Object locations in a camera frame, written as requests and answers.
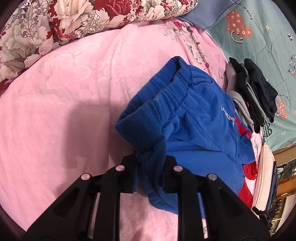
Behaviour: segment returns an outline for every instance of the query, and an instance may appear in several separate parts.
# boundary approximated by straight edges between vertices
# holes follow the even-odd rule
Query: blue hoodie
[[[192,173],[215,173],[238,194],[243,164],[255,160],[250,130],[232,99],[212,77],[181,57],[172,58],[132,98],[115,128],[136,150],[139,177],[150,203],[178,213],[176,194],[165,194],[165,156]]]

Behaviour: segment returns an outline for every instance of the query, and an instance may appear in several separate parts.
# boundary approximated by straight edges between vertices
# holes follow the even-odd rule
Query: red flower pattern
[[[131,10],[130,0],[96,0],[94,9],[104,8],[110,17],[110,21],[118,15],[127,15]]]
[[[168,7],[167,4],[166,4],[165,2],[161,2],[160,5],[163,6],[163,8],[164,8],[165,10],[170,10],[170,8],[171,8],[171,7]]]
[[[131,21],[128,20],[128,17],[125,17],[123,20],[123,25],[129,24],[129,23],[131,23]]]
[[[59,29],[59,25],[61,23],[61,19],[54,18],[52,22],[49,22],[50,31],[47,32],[46,39],[50,39],[52,36],[53,38],[57,35],[57,30]]]
[[[50,17],[57,16],[57,13],[54,9],[54,6],[56,5],[57,0],[54,0],[52,4],[49,5],[48,13],[50,14]]]
[[[0,90],[3,90],[9,84],[10,84],[10,82],[3,80],[2,82],[0,82]]]
[[[52,36],[53,39],[55,39],[56,37],[62,41],[67,40],[67,39],[73,39],[76,37],[76,34],[70,33],[70,34],[64,34],[63,31],[59,28],[50,26],[50,31],[47,32],[47,36],[46,39],[50,39],[50,37]]]
[[[177,28],[182,28],[182,24],[178,21],[172,21]]]
[[[139,15],[139,13],[141,13],[143,10],[143,7],[139,7],[137,10],[136,10],[136,15]]]
[[[6,32],[5,31],[2,31],[2,33],[0,34],[0,40],[1,40],[1,37],[4,35],[4,34],[6,34]]]
[[[134,1],[131,5],[132,9],[138,9],[139,8],[139,1]]]
[[[182,3],[182,5],[188,5],[188,0],[179,0],[181,3]]]

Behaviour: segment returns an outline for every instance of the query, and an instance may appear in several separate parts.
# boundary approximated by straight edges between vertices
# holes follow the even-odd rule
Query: red fabric
[[[241,125],[237,116],[235,116],[234,118],[235,118],[235,123],[237,125],[237,128],[239,129],[239,133],[241,135],[247,135],[247,137],[249,137],[249,139],[251,139],[252,133],[250,131],[248,131],[247,128],[245,128]]]
[[[253,205],[253,195],[251,194],[250,190],[247,187],[246,181],[242,185],[242,188],[238,194],[238,197],[244,202],[244,204],[251,209]]]
[[[246,164],[243,167],[244,170],[244,175],[246,176],[247,179],[250,180],[255,180],[257,178],[258,170],[257,170],[257,163],[256,161]]]
[[[235,116],[235,123],[237,125],[237,128],[239,129],[239,133],[241,135],[247,135],[251,139],[252,133],[248,131],[247,128],[241,125],[239,122],[239,119],[237,116]],[[255,180],[257,178],[258,170],[257,170],[257,164],[256,161],[246,164],[243,166],[244,174],[246,178],[250,180]],[[251,209],[253,205],[253,195],[251,194],[250,190],[248,189],[246,181],[244,181],[244,184],[242,185],[242,188],[238,194],[238,197],[244,202],[244,204]]]
[[[127,15],[130,13],[132,3],[129,0],[96,0],[94,9],[100,10],[104,8],[111,21],[115,16]]]

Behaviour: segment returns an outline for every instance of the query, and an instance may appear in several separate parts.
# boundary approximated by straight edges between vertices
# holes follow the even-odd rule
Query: pink blanket
[[[186,23],[132,23],[47,54],[0,97],[0,203],[23,229],[82,173],[105,173],[132,148],[114,123],[174,56],[226,87],[226,58]],[[121,198],[122,240],[177,240],[177,216],[141,190]]]

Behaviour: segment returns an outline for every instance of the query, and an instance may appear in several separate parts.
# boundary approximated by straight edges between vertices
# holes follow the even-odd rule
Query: metal bolt head
[[[174,166],[174,171],[181,172],[183,170],[183,167],[181,166]]]
[[[84,181],[86,181],[86,180],[88,180],[90,178],[91,178],[91,176],[88,173],[84,173],[84,174],[81,175],[81,179],[84,180]]]
[[[217,179],[217,175],[214,174],[214,173],[211,173],[211,174],[208,175],[208,178],[209,178],[210,180],[212,180],[212,181],[215,181],[215,180]]]
[[[115,167],[115,169],[118,172],[122,172],[125,169],[125,167],[124,167],[124,165],[118,165],[117,167]]]

